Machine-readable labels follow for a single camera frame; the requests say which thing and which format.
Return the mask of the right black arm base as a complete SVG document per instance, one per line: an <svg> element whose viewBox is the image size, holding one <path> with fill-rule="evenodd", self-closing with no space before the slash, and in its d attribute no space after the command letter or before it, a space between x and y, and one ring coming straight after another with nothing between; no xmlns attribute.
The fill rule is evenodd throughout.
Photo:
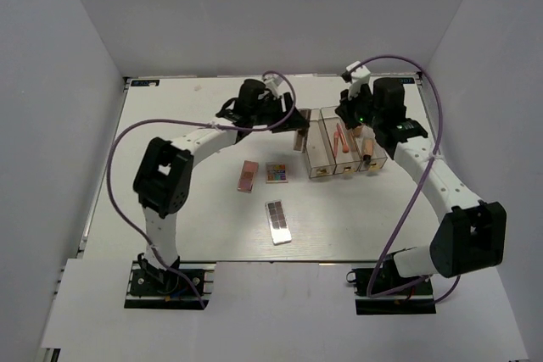
<svg viewBox="0 0 543 362"><path fill-rule="evenodd" d="M367 296L372 267L351 269L345 276L346 283L354 289L357 315L434 315L434 290L429 279L416 286L407 287L378 298Z"/></svg>

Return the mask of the orange makeup brush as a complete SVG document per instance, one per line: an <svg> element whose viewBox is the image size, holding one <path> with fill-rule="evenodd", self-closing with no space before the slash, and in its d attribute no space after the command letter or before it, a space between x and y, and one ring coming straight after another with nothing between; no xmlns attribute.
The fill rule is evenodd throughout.
<svg viewBox="0 0 543 362"><path fill-rule="evenodd" d="M339 150L339 132L333 133L333 157L336 158Z"/></svg>

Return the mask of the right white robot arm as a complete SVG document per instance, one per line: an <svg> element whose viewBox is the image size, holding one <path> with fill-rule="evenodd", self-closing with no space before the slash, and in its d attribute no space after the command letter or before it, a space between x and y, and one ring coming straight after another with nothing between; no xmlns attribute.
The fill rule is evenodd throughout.
<svg viewBox="0 0 543 362"><path fill-rule="evenodd" d="M504 256L507 213L486 203L434 153L427 131L406 114L405 88L394 77L359 79L340 93L336 115L348 129L368 125L377 144L414 182L434 210L439 227L426 247L389 256L384 285L404 292L416 276L450 278L499 265Z"/></svg>

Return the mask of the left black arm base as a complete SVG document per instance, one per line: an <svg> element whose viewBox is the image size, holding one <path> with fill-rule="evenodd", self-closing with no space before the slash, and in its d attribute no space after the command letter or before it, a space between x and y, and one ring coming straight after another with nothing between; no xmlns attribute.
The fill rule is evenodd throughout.
<svg viewBox="0 0 543 362"><path fill-rule="evenodd" d="M204 304L201 304L195 291L180 276L174 275L167 288L159 288L158 283L143 271L134 261L126 289L125 309L169 309L203 310L213 291L215 263L181 263L180 271L190 279Z"/></svg>

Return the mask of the colourful square eyeshadow palette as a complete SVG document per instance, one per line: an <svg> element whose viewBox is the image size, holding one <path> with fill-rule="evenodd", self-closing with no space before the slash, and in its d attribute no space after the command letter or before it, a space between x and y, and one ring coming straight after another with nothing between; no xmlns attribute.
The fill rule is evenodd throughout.
<svg viewBox="0 0 543 362"><path fill-rule="evenodd" d="M288 183L288 166L285 163L266 163L266 183Z"/></svg>

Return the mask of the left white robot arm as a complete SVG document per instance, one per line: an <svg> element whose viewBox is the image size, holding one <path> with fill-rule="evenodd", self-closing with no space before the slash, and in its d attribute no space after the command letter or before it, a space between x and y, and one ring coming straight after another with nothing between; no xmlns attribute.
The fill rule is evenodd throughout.
<svg viewBox="0 0 543 362"><path fill-rule="evenodd" d="M174 140L152 139L133 182L143 208L146 251L138 263L159 292L174 291L179 283L176 213L188 200L193 169L223 148L241 142L260 126L264 131L305 130L309 122L295 107L294 93L278 93L287 80L267 73L246 79L238 95L224 103L209 125Z"/></svg>

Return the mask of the brown eyeshadow palette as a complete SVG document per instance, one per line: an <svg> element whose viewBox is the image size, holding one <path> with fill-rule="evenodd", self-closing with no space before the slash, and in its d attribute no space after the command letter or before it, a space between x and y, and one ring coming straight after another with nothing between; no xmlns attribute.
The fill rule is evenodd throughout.
<svg viewBox="0 0 543 362"><path fill-rule="evenodd" d="M301 152L303 153L306 149L306 142L307 142L307 135L308 135L308 128L305 129L298 129L294 133L294 147L293 150L295 152Z"/></svg>

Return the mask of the beige concealer tube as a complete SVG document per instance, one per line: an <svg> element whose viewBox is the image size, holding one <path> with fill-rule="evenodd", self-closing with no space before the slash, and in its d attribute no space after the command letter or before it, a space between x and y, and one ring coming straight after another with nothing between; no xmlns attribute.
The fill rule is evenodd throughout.
<svg viewBox="0 0 543 362"><path fill-rule="evenodd" d="M361 157L365 167L372 166L374 141L370 137L364 137L361 142Z"/></svg>

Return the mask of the pink makeup brush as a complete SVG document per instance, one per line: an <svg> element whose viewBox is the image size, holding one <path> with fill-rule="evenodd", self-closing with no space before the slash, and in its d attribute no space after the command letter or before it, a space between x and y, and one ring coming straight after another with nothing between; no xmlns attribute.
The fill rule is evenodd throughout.
<svg viewBox="0 0 543 362"><path fill-rule="evenodd" d="M346 141L346 137L345 137L345 134L343 132L342 126L340 124L336 125L336 132L338 133L338 137L339 137L339 140L340 140L341 145L342 145L342 152L343 153L348 153L350 151L350 148L349 148L349 145L348 145L348 143Z"/></svg>

